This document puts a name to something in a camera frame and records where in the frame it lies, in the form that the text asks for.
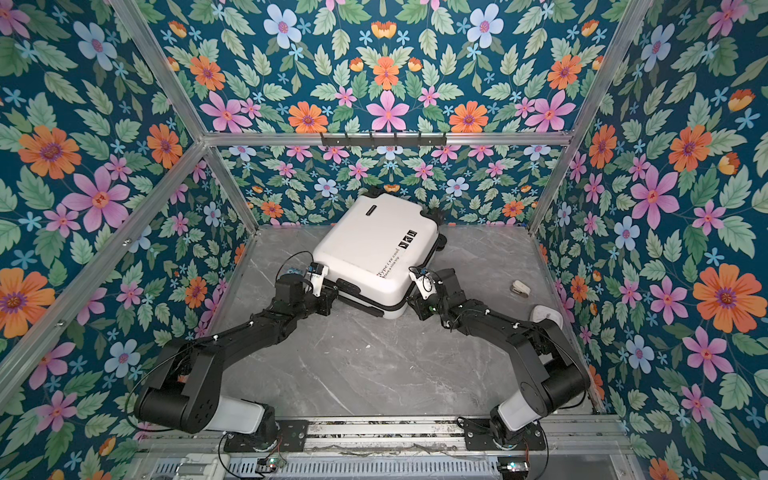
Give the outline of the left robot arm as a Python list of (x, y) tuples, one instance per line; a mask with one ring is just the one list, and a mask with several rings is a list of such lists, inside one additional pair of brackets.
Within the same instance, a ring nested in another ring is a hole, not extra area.
[(215, 431), (266, 443), (276, 440), (274, 408), (224, 396), (224, 373), (255, 352), (285, 341), (301, 320), (329, 315), (338, 288), (326, 279), (328, 273), (327, 266), (313, 262), (305, 274), (284, 274), (275, 282), (270, 304), (243, 324), (166, 344), (138, 394), (134, 416), (189, 434)]

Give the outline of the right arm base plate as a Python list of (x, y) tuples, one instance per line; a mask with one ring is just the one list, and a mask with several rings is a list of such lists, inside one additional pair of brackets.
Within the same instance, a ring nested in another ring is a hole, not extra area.
[(456, 425), (462, 430), (465, 448), (469, 451), (545, 451), (545, 433), (537, 423), (520, 430), (509, 430), (497, 418), (468, 418), (459, 416)]

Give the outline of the white hard-shell suitcase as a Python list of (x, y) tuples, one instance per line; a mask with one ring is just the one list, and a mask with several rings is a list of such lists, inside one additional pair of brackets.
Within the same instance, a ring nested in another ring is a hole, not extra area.
[(313, 251), (340, 299), (370, 315), (405, 313), (413, 268), (427, 267), (447, 243), (440, 217), (379, 189), (358, 197)]

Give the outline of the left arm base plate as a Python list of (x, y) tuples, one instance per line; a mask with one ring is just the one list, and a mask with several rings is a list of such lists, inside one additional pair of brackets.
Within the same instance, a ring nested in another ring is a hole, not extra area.
[(310, 423), (306, 420), (268, 420), (255, 433), (228, 433), (225, 453), (302, 452), (308, 439)]

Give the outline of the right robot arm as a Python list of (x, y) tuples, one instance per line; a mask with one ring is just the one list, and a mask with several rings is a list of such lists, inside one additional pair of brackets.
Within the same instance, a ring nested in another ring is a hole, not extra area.
[(588, 393), (589, 374), (557, 321), (515, 319), (470, 299), (453, 269), (411, 267), (409, 277), (417, 292), (408, 304), (419, 319), (438, 316), (443, 328), (485, 340), (508, 355), (517, 387), (492, 408), (488, 427), (500, 447), (516, 446), (530, 425)]

